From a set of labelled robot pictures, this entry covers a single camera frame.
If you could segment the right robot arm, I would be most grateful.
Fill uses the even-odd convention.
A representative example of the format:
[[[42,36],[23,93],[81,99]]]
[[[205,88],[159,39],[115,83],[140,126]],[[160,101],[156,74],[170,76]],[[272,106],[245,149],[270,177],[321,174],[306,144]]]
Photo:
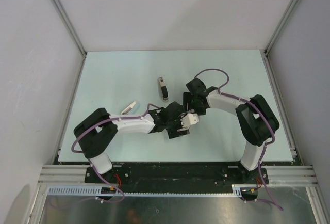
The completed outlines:
[[[220,109],[238,118],[243,137],[244,153],[238,165],[238,178],[251,183],[260,171],[267,146],[275,142],[279,121],[265,98],[259,94],[246,99],[222,92],[218,87],[206,87],[197,77],[186,84],[184,108],[199,116],[207,109]]]

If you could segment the light blue white stapler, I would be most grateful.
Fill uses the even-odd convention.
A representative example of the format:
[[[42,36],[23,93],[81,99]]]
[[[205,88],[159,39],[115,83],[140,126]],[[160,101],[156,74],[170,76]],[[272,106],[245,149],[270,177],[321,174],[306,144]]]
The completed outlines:
[[[125,107],[120,114],[121,115],[133,115],[140,108],[140,104],[138,101],[131,102],[127,107]]]

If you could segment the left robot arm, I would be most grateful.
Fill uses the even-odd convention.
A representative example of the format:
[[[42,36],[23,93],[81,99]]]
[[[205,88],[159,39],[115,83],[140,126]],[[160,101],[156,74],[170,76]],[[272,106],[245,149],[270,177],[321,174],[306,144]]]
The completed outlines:
[[[71,150],[82,153],[96,170],[96,177],[107,183],[113,179],[114,170],[106,149],[116,135],[167,131],[172,139],[189,134],[190,127],[198,122],[196,113],[177,102],[167,107],[149,104],[142,115],[111,115],[99,108],[74,129],[76,140]]]

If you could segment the beige black stapler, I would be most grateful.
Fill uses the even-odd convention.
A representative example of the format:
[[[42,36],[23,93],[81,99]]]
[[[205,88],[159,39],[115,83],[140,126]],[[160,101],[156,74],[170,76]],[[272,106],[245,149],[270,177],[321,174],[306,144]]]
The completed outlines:
[[[159,93],[160,93],[161,100],[163,102],[168,102],[169,94],[168,94],[168,90],[167,90],[163,77],[158,78],[158,87],[159,87]]]

